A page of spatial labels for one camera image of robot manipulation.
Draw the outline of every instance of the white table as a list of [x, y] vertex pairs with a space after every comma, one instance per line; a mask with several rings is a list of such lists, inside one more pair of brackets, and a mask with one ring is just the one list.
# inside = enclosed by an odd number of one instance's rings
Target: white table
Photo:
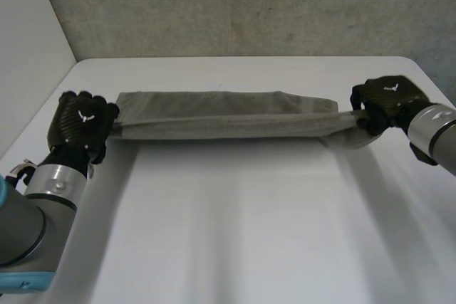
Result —
[[[330, 98], [409, 76], [399, 57], [132, 58], [78, 63], [0, 161], [40, 162], [65, 90], [232, 90]], [[454, 303], [456, 178], [415, 159], [400, 130], [368, 147], [308, 142], [110, 142], [58, 275], [10, 303]]]

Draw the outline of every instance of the bird logo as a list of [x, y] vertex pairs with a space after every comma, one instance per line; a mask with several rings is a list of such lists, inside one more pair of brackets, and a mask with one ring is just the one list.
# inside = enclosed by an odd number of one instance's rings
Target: bird logo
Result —
[[394, 87], [383, 87], [384, 90], [392, 90], [393, 92], [397, 91], [399, 88], [399, 83], [396, 83], [396, 85]]
[[95, 119], [95, 115], [91, 115], [90, 117], [86, 117], [85, 115], [83, 115], [83, 113], [81, 113], [80, 110], [78, 111], [78, 113], [79, 113], [79, 116], [81, 117], [81, 119], [83, 120], [83, 122]]

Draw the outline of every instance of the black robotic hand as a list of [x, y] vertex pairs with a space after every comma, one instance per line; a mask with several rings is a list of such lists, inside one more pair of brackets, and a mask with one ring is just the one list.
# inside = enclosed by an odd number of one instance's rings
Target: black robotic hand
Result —
[[430, 105], [422, 90], [402, 75], [383, 76], [356, 85], [350, 101], [354, 110], [360, 110], [361, 104], [364, 104], [369, 118], [360, 119], [358, 126], [371, 135], [380, 135], [394, 126], [401, 127], [406, 132], [408, 124], [404, 121], [407, 121], [408, 108], [422, 109]]
[[62, 94], [48, 131], [49, 149], [71, 147], [84, 151], [92, 164], [101, 163], [106, 155], [105, 141], [118, 114], [119, 107], [106, 103], [101, 96]]

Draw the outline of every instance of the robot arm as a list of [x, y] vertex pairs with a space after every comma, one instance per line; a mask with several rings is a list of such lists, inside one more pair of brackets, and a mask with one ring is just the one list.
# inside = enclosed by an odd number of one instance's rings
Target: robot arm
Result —
[[405, 76], [383, 76], [353, 87], [353, 109], [368, 111], [358, 126], [372, 135], [389, 127], [402, 128], [422, 162], [440, 164], [456, 176], [456, 110], [428, 97]]
[[39, 292], [50, 286], [89, 167], [103, 161], [118, 113], [102, 97], [64, 93], [48, 131], [51, 152], [36, 169], [26, 167], [25, 194], [14, 189], [18, 179], [0, 177], [0, 293]]

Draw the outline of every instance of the white wall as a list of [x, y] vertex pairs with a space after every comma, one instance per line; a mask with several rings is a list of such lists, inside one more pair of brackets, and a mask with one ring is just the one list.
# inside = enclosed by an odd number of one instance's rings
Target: white wall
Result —
[[0, 157], [75, 63], [49, 0], [0, 0]]

